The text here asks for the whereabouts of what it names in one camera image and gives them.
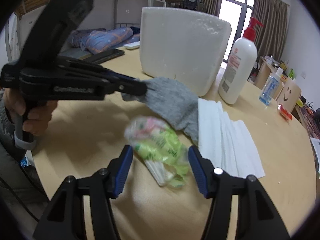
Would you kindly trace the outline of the left hand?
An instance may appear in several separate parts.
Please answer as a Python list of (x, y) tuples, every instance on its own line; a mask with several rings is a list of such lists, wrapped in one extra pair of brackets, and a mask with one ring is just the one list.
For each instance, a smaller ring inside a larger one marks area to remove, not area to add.
[[(5, 88), (3, 101), (12, 121), (16, 121), (18, 115), (22, 116), (25, 113), (25, 102), (19, 91)], [(31, 109), (27, 120), (23, 123), (23, 131), (30, 132), (34, 136), (43, 135), (48, 128), (52, 113), (57, 108), (57, 105), (58, 101), (47, 101), (45, 105), (42, 103), (39, 107)]]

